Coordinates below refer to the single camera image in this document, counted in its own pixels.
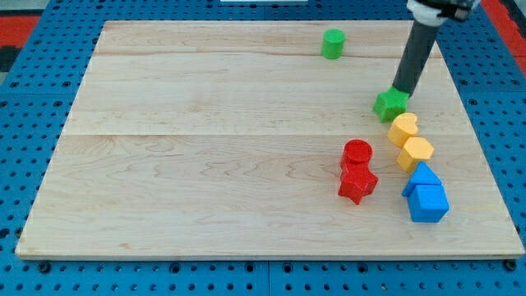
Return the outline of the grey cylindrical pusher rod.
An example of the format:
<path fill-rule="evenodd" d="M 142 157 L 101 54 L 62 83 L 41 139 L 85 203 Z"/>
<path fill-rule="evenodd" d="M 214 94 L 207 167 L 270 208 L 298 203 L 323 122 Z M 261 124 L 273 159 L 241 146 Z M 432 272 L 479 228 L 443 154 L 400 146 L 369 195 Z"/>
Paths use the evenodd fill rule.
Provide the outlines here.
<path fill-rule="evenodd" d="M 439 26 L 415 21 L 410 30 L 392 86 L 412 95 L 435 43 Z"/>

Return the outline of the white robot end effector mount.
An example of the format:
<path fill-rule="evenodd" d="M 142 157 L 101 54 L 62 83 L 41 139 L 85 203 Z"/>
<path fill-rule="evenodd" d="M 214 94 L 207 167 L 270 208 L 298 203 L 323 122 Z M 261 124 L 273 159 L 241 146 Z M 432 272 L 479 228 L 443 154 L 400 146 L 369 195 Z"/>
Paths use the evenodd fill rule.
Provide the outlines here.
<path fill-rule="evenodd" d="M 413 18 L 427 26 L 441 26 L 445 21 L 466 21 L 481 0 L 408 0 L 406 7 Z"/>

